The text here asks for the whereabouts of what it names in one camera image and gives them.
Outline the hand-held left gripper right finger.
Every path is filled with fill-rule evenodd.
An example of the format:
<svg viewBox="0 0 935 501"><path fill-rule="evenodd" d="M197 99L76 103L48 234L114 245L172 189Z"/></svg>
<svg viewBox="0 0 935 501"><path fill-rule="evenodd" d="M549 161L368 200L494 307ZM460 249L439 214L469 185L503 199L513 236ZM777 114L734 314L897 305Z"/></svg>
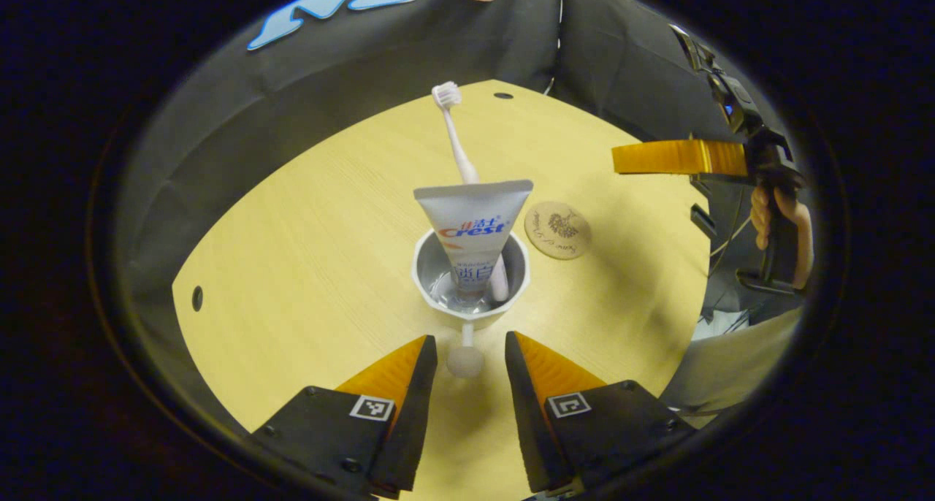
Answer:
<svg viewBox="0 0 935 501"><path fill-rule="evenodd" d="M637 381L607 383L521 332L505 335L505 368L536 494L594 490L695 434Z"/></svg>

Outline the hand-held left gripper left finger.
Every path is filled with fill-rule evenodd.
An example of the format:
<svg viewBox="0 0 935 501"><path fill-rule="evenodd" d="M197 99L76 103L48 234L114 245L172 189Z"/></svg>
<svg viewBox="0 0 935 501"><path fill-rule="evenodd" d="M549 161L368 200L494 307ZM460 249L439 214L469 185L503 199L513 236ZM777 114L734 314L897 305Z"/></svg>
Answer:
<svg viewBox="0 0 935 501"><path fill-rule="evenodd" d="M341 497L398 499L423 454L438 350L417 337L333 389L301 388L251 444Z"/></svg>

